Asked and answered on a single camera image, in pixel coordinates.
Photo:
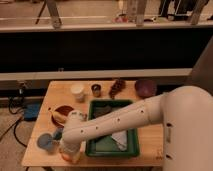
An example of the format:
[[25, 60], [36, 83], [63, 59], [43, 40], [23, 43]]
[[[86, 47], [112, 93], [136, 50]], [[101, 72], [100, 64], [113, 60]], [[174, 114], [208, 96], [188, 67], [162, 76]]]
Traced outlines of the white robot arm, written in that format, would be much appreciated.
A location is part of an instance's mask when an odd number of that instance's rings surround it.
[[196, 86], [137, 101], [90, 121], [70, 114], [60, 148], [73, 156], [86, 140], [162, 124], [163, 171], [213, 171], [213, 95]]

